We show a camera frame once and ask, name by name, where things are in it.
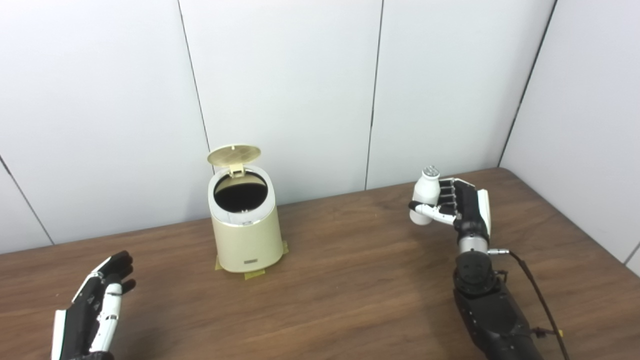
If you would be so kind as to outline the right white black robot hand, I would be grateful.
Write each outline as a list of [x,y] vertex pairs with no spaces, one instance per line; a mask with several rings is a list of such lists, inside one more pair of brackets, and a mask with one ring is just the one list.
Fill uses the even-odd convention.
[[477,189],[461,178],[438,180],[439,191],[435,203],[413,199],[409,209],[442,224],[455,228],[460,239],[465,237],[490,240],[489,192]]

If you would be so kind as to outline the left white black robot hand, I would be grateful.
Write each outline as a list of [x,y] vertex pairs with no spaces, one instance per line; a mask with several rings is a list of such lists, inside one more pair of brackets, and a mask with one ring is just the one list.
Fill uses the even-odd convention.
[[52,360],[113,360],[122,297],[135,288],[134,259],[123,250],[109,256],[83,280],[67,309],[54,313]]

